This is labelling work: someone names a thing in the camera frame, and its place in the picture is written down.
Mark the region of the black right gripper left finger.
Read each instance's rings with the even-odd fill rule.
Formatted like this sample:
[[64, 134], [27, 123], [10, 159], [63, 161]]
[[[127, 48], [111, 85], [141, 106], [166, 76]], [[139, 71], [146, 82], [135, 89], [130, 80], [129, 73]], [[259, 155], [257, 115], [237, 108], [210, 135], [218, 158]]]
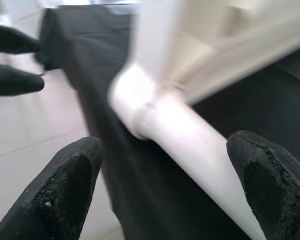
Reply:
[[102, 160], [95, 136], [59, 150], [0, 221], [0, 240], [78, 240]]

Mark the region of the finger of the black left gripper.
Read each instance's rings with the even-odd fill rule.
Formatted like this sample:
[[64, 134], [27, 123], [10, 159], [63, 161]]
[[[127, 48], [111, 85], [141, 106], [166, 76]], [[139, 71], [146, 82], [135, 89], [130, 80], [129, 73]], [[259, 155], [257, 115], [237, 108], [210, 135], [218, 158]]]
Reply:
[[0, 52], [8, 54], [36, 53], [41, 49], [41, 44], [23, 32], [0, 25]]
[[0, 65], [0, 96], [39, 92], [45, 87], [41, 76], [8, 65]]

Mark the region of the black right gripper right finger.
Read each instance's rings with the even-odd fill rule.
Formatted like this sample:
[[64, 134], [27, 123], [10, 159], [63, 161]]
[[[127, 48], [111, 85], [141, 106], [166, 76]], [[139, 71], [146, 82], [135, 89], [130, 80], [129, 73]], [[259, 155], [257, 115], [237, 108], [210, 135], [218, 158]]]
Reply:
[[233, 133], [226, 150], [266, 239], [300, 240], [300, 162], [246, 130]]

